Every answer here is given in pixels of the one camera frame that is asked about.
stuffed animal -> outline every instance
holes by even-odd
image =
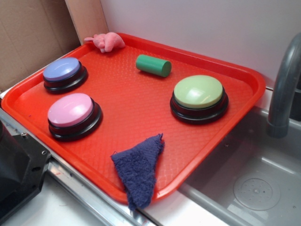
[[[111,52],[113,48],[124,48],[126,46],[122,38],[114,32],[95,34],[93,38],[88,37],[84,41],[92,41],[102,53]]]

sink basin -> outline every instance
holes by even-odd
[[[301,125],[271,138],[267,116],[254,107],[179,191],[229,225],[300,225]]]

plastic tray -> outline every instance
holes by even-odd
[[[50,106],[66,94],[43,86],[43,69],[14,86],[2,108],[113,199],[127,203],[111,155],[163,133],[164,152],[157,168],[154,200],[176,190],[186,177],[244,117],[265,91],[262,76],[251,69],[168,47],[126,34],[123,49],[102,54],[85,44],[64,57],[76,57],[87,68],[88,80],[70,93],[86,93],[103,110],[103,122],[88,137],[58,142],[48,131]],[[169,60],[166,78],[139,71],[140,54]],[[206,125],[189,125],[172,116],[169,101],[181,79],[197,74],[217,78],[229,96],[226,114]]]

blue towel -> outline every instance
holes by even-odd
[[[131,149],[111,156],[126,188],[130,210],[143,209],[151,203],[156,183],[156,163],[164,149],[162,136],[150,137]]]

gray faucet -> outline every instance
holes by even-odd
[[[301,121],[301,33],[288,46],[278,71],[269,108],[267,134],[287,135],[289,118]]]

